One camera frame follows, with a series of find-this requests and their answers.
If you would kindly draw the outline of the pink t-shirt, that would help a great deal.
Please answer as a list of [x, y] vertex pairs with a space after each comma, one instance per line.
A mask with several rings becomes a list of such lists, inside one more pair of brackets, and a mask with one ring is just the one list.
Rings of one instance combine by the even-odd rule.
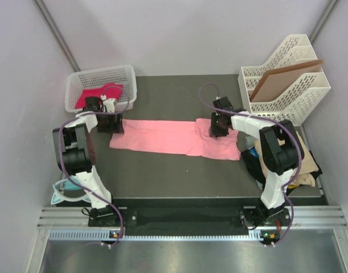
[[211, 120], [152, 121], [124, 119], [123, 134], [113, 134], [110, 148], [160, 154], [201, 156], [216, 160], [240, 160], [236, 130], [228, 136], [210, 136]]

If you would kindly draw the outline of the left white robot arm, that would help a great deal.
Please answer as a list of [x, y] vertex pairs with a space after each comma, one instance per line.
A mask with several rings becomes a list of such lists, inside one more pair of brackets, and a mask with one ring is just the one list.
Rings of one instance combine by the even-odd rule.
[[90, 132], [124, 133], [122, 112], [116, 111], [117, 100], [105, 95], [86, 97], [85, 106], [70, 121], [52, 132], [58, 167], [65, 179], [62, 184], [72, 184], [75, 189], [84, 191], [78, 198], [66, 197], [59, 187], [54, 191], [58, 198], [69, 201], [84, 201], [90, 208], [81, 211], [88, 216], [92, 227], [122, 226], [120, 211], [113, 204], [113, 196], [104, 186], [96, 169], [96, 154]]

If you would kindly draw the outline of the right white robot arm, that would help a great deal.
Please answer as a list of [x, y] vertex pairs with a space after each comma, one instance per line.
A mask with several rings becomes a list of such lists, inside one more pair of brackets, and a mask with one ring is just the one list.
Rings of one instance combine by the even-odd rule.
[[213, 106], [216, 112], [211, 115], [211, 137], [227, 136], [232, 129], [260, 141], [268, 175], [260, 196], [261, 203], [250, 219], [255, 221], [255, 225], [270, 225], [284, 210], [287, 183], [304, 158], [294, 126], [287, 119], [276, 122], [245, 110], [236, 110], [227, 97], [217, 97]]

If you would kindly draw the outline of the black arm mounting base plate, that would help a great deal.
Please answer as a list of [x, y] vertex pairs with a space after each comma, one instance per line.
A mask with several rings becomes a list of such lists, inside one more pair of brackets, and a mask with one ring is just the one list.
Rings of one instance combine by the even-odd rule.
[[288, 209], [261, 220], [257, 208], [181, 207], [120, 208], [125, 235], [129, 236], [217, 236], [246, 235], [254, 225], [276, 227], [276, 218], [287, 226]]

